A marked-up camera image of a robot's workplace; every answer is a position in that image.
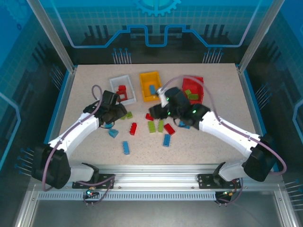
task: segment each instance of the table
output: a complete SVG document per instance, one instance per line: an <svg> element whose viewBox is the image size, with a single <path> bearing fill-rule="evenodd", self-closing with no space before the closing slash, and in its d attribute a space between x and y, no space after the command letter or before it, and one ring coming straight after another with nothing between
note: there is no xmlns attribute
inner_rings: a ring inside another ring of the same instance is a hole
<svg viewBox="0 0 303 227"><path fill-rule="evenodd" d="M176 130L176 133L171 136L169 148L162 145L164 133L150 134L145 115L148 108L159 101L143 101L139 80L140 73L150 71L159 72L162 85L179 75L204 77L205 85L214 97L219 115L241 128L255 132L234 64L79 65L60 133L79 118L87 105L94 102L91 94L91 87L94 84L101 85L103 90L110 90L110 78L127 74L135 89L137 102L125 106L134 117L116 122L114 129L118 130L119 134L115 139L109 136L106 129L92 132L76 148L71 156L71 162L88 162L93 165L182 165L221 163L240 156L233 147L210 134L194 128L189 130L177 128L172 119L164 121ZM181 85L181 79L170 84L170 86L178 87ZM210 99L206 93L203 104L211 108ZM129 134L133 122L138 124L135 136ZM124 140L129 144L130 155L128 156L123 153L122 141Z"/></svg>

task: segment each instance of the gear logo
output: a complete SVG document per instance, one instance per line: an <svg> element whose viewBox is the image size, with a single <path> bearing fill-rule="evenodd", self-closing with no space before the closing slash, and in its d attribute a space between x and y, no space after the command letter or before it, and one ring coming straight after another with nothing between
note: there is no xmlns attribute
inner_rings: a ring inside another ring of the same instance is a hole
<svg viewBox="0 0 303 227"><path fill-rule="evenodd" d="M22 23L27 17L26 0L0 0L0 7L5 7L17 23Z"/></svg>
<svg viewBox="0 0 303 227"><path fill-rule="evenodd" d="M137 9L141 9L142 13L147 13L148 16L154 15L164 16L165 13L171 13L171 9L176 9L177 4L181 0L133 0Z"/></svg>

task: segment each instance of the green lego brick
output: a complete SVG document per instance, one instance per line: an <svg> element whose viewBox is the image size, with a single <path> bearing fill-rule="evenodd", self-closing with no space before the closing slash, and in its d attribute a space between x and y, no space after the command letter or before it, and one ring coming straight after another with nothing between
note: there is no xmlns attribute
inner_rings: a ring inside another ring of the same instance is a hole
<svg viewBox="0 0 303 227"><path fill-rule="evenodd" d="M191 94L191 91L189 89L185 90L185 94L189 95Z"/></svg>
<svg viewBox="0 0 303 227"><path fill-rule="evenodd" d="M153 121L149 121L149 122L147 122L147 124L148 124L148 129L149 129L150 133L156 132L155 123Z"/></svg>
<svg viewBox="0 0 303 227"><path fill-rule="evenodd" d="M188 95L188 99L189 100L198 100L199 99L199 95L198 94L189 94Z"/></svg>
<svg viewBox="0 0 303 227"><path fill-rule="evenodd" d="M159 120L158 132L163 132L163 120Z"/></svg>
<svg viewBox="0 0 303 227"><path fill-rule="evenodd" d="M132 112L127 112L126 117L127 117L127 119L133 118Z"/></svg>

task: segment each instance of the plastic tray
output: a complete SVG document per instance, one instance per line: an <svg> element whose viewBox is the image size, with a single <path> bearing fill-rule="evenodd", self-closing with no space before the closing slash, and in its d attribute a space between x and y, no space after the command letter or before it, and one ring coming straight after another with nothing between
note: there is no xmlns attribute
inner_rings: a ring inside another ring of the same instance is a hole
<svg viewBox="0 0 303 227"><path fill-rule="evenodd" d="M118 91L120 85L126 86L126 94L128 99L121 102L123 105L128 105L137 102L136 96L134 94L134 88L128 75L111 78L109 79L109 83L112 92L115 93Z"/></svg>
<svg viewBox="0 0 303 227"><path fill-rule="evenodd" d="M195 77L195 76L190 76L190 77L194 77L194 78L200 80L202 83L204 82L203 77ZM183 84L182 84L182 90L186 97L187 97L187 95L186 95L185 91L188 89L191 91L192 94L199 95L198 100L190 100L190 103L191 104L197 104L197 103L201 104L203 101L203 96L204 96L203 87L201 85L199 85L198 83L192 81L191 79L184 78Z"/></svg>
<svg viewBox="0 0 303 227"><path fill-rule="evenodd" d="M141 73L140 83L142 88L143 100L145 102L159 100L159 97L157 97L157 95L151 95L150 92L150 85L154 85L156 91L158 90L158 88L162 87L159 77L159 72L155 71L155 72Z"/></svg>

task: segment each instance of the glass panel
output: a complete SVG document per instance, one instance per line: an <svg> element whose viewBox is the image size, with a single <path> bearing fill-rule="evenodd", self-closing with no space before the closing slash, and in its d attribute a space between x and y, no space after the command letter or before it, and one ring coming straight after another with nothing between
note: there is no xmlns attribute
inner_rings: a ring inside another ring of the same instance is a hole
<svg viewBox="0 0 303 227"><path fill-rule="evenodd" d="M272 0L42 0L75 64L239 63Z"/></svg>
<svg viewBox="0 0 303 227"><path fill-rule="evenodd" d="M286 182L303 181L302 9L302 1L284 2L247 68L260 117L287 163Z"/></svg>
<svg viewBox="0 0 303 227"><path fill-rule="evenodd" d="M66 68L25 0L1 1L0 21L0 218L13 226L30 179L21 149L44 141Z"/></svg>

